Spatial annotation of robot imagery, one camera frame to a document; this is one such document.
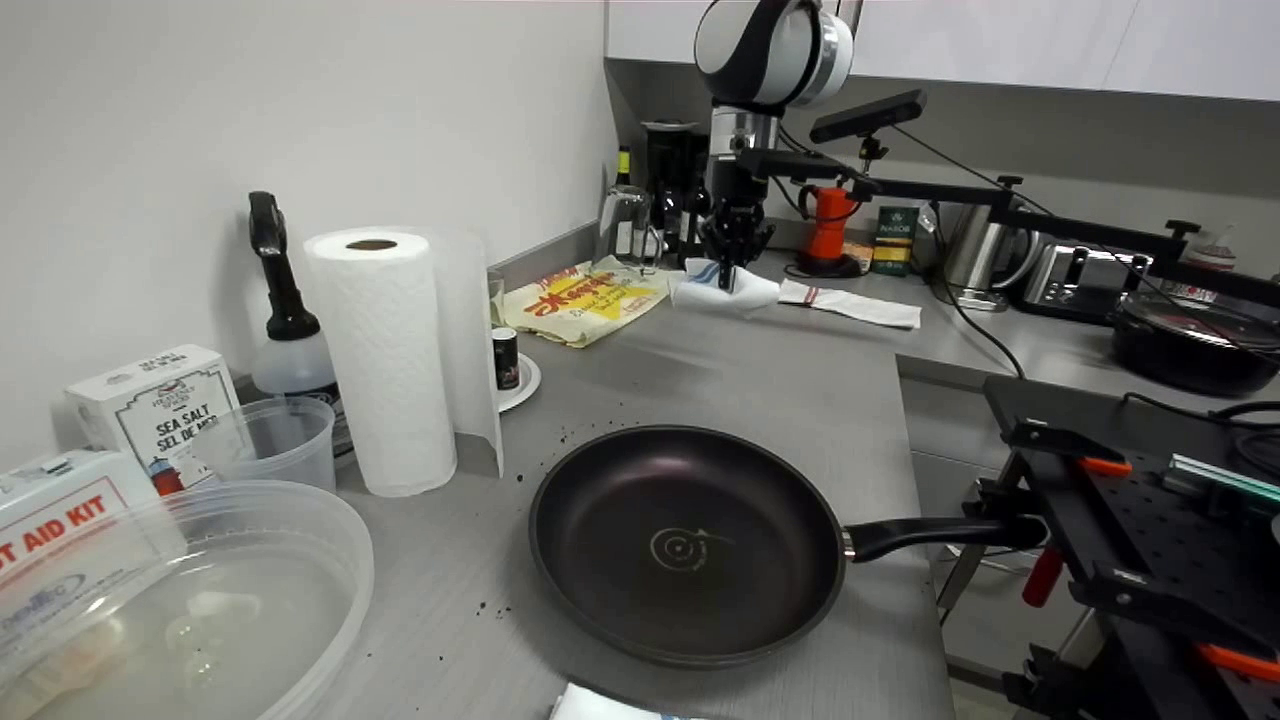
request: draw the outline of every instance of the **plastic container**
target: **plastic container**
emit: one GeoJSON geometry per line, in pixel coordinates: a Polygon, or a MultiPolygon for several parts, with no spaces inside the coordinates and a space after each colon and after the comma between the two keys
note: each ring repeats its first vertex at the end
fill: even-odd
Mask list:
{"type": "Polygon", "coordinates": [[[141,596],[79,596],[40,661],[0,683],[3,720],[312,714],[373,596],[369,523],[302,482],[205,482],[169,501],[187,552],[141,596]]]}
{"type": "Polygon", "coordinates": [[[255,398],[200,431],[191,457],[216,478],[295,478],[333,492],[333,421],[322,398],[255,398]]]}

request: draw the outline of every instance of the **frying pan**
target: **frying pan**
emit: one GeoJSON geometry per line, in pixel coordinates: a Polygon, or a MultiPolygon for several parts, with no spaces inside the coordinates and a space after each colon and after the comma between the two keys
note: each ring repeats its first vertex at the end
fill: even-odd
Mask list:
{"type": "Polygon", "coordinates": [[[903,544],[1045,539],[1045,523],[838,529],[778,457],[709,429],[624,429],[569,453],[530,494],[530,561],[601,641],[658,663],[751,663],[817,629],[844,566],[903,544]]]}

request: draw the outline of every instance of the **countertop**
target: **countertop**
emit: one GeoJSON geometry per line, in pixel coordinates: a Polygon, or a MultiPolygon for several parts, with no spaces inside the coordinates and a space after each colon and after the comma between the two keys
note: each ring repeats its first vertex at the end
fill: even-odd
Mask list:
{"type": "MultiPolygon", "coordinates": [[[[778,269],[776,257],[755,264],[762,275],[778,269]]],[[[952,714],[928,566],[915,552],[851,566],[831,614],[795,647],[735,671],[678,671],[581,630],[539,593],[524,544],[524,510],[542,467],[624,423],[738,431],[807,471],[846,523],[915,514],[898,372],[977,383],[1007,366],[920,281],[862,275],[846,289],[920,304],[923,327],[889,333],[804,309],[710,317],[664,304],[588,353],[520,339],[542,387],[502,414],[502,475],[464,458],[447,489],[415,501],[373,501],[345,475],[345,494],[375,539],[375,596],[314,714],[536,720],[565,692],[565,674],[738,720],[952,714]]],[[[1185,407],[1220,402],[1107,362],[1107,327],[1025,313],[981,318],[1010,344],[1032,378],[1146,390],[1185,407]]]]}

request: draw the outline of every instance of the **yellow package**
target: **yellow package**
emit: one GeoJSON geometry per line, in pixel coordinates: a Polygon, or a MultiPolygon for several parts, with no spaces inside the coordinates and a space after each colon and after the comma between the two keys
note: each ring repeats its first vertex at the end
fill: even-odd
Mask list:
{"type": "Polygon", "coordinates": [[[639,270],[609,257],[508,293],[500,318],[550,344],[588,346],[653,313],[668,294],[668,284],[673,270],[639,270]]]}

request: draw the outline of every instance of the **white box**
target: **white box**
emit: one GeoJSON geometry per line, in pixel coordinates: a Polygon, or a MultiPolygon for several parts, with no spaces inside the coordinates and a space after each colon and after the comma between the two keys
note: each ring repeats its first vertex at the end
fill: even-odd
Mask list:
{"type": "Polygon", "coordinates": [[[0,683],[155,585],[185,552],[181,523],[124,453],[0,471],[0,683]]]}
{"type": "Polygon", "coordinates": [[[159,492],[173,492],[173,471],[181,482],[208,475],[187,444],[240,407],[229,362],[195,344],[79,378],[68,398],[87,444],[126,453],[159,492]]]}

